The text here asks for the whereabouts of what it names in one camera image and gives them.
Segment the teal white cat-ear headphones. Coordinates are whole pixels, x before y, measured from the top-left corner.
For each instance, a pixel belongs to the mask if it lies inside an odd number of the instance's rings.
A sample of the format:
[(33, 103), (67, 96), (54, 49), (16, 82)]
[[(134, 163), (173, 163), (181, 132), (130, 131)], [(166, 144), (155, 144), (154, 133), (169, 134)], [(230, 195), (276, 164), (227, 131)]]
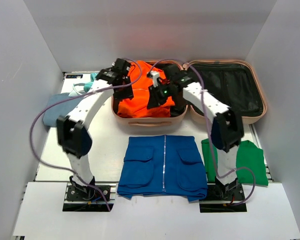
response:
[(92, 87), (93, 82), (96, 80), (99, 71), (90, 73), (90, 81), (89, 82), (80, 82), (74, 83), (72, 85), (72, 91), (68, 94), (69, 97), (77, 97), (85, 95)]

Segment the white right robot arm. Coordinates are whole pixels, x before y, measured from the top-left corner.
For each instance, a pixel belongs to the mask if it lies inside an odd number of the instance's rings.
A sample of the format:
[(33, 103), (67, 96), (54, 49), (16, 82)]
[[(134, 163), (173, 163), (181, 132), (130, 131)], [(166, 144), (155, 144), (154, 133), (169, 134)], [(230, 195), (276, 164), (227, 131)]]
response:
[(169, 65), (164, 69), (164, 74), (167, 82), (163, 82), (159, 72), (153, 69), (146, 74), (147, 78), (152, 79), (147, 108), (162, 106), (168, 98), (175, 101), (177, 97), (183, 97), (203, 112), (209, 142), (217, 150), (217, 155), (213, 157), (217, 184), (215, 192), (219, 198), (228, 199), (239, 183), (236, 164), (244, 136), (242, 117), (208, 92), (202, 76), (194, 67), (187, 71), (177, 65)]

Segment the blue zip jacket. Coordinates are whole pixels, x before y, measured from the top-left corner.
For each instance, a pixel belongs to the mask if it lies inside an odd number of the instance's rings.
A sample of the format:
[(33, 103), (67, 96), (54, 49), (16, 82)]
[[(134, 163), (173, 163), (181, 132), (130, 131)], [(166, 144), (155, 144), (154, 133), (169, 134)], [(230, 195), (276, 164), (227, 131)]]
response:
[(206, 169), (193, 136), (131, 136), (117, 194), (182, 196), (189, 202), (208, 194)]

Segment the pink suitcase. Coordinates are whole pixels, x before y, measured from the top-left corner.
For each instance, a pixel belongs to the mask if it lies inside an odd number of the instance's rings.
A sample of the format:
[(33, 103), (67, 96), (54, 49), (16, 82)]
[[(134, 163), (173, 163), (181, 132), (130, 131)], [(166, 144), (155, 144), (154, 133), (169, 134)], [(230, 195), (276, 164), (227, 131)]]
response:
[(177, 124), (187, 111), (199, 123), (213, 123), (217, 113), (232, 110), (242, 117), (245, 125), (257, 122), (267, 112), (268, 106), (257, 74), (253, 67), (238, 59), (194, 60), (177, 65), (181, 70), (194, 67), (201, 76), (204, 88), (193, 82), (183, 88), (177, 104), (170, 107), (170, 117), (139, 116), (136, 112), (122, 113), (126, 105), (112, 99), (112, 113), (123, 125), (158, 127)]

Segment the orange jacket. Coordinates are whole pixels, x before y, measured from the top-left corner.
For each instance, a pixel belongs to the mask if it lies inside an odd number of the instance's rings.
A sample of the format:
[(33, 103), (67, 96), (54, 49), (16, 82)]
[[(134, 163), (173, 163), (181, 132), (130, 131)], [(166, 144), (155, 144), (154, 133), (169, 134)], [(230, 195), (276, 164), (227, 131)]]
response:
[(148, 87), (153, 84), (153, 80), (147, 78), (147, 73), (152, 66), (144, 61), (138, 61), (137, 63), (131, 64), (128, 74), (132, 82), (140, 77), (132, 85), (134, 97), (119, 102), (117, 115), (121, 118), (169, 118), (171, 107), (175, 105), (171, 97), (167, 99), (164, 105), (147, 109), (150, 97)]

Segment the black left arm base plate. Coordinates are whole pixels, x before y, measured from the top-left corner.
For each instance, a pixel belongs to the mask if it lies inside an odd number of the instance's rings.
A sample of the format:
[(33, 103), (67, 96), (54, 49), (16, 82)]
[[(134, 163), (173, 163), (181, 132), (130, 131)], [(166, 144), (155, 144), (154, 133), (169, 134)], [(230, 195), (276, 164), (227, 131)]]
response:
[[(116, 197), (116, 185), (114, 183), (103, 183), (101, 185), (97, 185), (97, 187), (102, 191), (108, 203), (109, 209), (112, 210)], [(62, 207), (63, 212), (108, 213), (109, 209), (102, 195), (97, 190), (92, 190), (92, 193), (86, 195), (84, 192), (76, 189), (70, 183), (67, 184)]]

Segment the small dark label sticker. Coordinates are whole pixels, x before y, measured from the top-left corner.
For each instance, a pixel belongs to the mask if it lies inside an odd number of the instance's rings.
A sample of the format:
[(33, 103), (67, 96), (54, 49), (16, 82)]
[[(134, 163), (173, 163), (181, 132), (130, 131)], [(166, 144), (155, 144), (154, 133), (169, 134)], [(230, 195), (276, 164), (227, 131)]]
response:
[(65, 76), (66, 79), (82, 79), (83, 75), (82, 74), (67, 74)]

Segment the green t-shirt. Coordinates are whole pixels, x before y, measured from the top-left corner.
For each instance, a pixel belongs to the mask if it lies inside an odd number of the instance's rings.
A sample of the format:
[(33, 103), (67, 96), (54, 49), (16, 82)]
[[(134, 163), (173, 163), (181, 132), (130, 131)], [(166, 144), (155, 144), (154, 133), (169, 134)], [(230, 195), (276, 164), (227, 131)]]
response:
[[(216, 171), (214, 168), (214, 162), (211, 156), (208, 139), (201, 141), (201, 148), (207, 181), (209, 183), (214, 183)], [(269, 184), (266, 176), (266, 166), (264, 163), (264, 151), (258, 148), (253, 142), (244, 140), (240, 143), (236, 157), (236, 166), (238, 168), (247, 167), (252, 170), (255, 176), (256, 185), (267, 186)]]

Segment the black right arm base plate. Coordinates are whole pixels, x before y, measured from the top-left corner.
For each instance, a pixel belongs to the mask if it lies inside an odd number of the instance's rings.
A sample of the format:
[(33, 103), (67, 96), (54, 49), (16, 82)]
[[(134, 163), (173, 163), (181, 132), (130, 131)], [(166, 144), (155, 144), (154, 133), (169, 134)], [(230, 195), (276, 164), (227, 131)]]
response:
[(206, 198), (199, 200), (199, 211), (200, 213), (245, 213), (247, 212), (245, 203), (236, 205), (244, 199), (245, 194), (241, 184), (223, 196), (216, 184), (209, 183)]

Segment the grey-blue folded cloth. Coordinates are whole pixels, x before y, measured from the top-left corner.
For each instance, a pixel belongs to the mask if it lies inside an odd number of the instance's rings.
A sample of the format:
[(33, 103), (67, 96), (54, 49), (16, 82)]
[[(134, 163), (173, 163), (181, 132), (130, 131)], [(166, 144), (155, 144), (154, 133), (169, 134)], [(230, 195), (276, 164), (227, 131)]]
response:
[[(47, 107), (56, 104), (58, 102), (71, 99), (72, 97), (69, 96), (69, 92), (66, 93), (59, 93), (52, 95), (48, 102)], [(63, 102), (60, 104), (57, 104), (51, 108), (49, 108), (44, 114), (43, 114), (43, 124), (46, 127), (52, 127), (55, 128), (57, 126), (57, 119), (59, 116), (65, 117), (69, 112), (71, 112), (78, 103), (75, 100)]]

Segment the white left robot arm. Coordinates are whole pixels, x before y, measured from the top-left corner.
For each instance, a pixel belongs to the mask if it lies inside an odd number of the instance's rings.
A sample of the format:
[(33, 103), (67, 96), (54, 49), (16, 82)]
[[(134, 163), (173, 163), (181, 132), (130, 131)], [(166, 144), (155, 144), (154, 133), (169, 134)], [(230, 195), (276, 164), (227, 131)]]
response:
[(78, 105), (65, 117), (60, 116), (56, 120), (58, 144), (74, 171), (70, 182), (86, 200), (93, 198), (96, 193), (95, 177), (88, 158), (93, 144), (89, 126), (107, 99), (113, 97), (120, 101), (134, 97), (128, 76), (131, 66), (129, 61), (118, 58), (110, 68), (100, 70)]

